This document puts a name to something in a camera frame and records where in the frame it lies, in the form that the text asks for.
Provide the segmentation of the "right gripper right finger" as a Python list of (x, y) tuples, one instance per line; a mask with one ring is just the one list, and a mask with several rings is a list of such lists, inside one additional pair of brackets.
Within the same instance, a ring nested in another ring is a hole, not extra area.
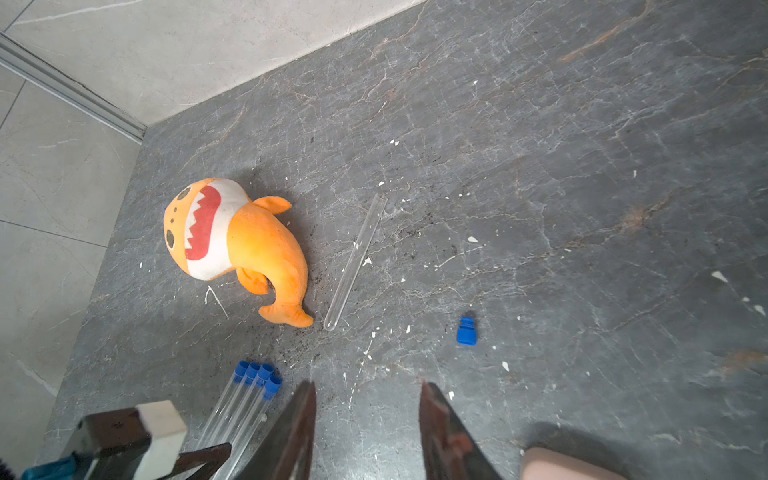
[(427, 479), (501, 479), (432, 382), (422, 384), (419, 428)]

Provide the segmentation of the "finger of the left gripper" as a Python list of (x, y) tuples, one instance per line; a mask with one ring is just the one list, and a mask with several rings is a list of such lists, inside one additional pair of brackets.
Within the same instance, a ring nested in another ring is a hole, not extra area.
[(208, 480), (219, 471), (219, 469), (229, 460), (232, 453), (232, 446), (225, 442), (208, 448), (182, 453), (171, 472), (161, 477), (161, 480), (171, 479), (193, 470), (190, 480)]

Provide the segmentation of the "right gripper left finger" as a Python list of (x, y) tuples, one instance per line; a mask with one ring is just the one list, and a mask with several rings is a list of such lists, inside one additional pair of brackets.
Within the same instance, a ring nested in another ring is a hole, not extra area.
[(236, 479), (310, 478), (317, 412), (315, 383), (302, 381)]

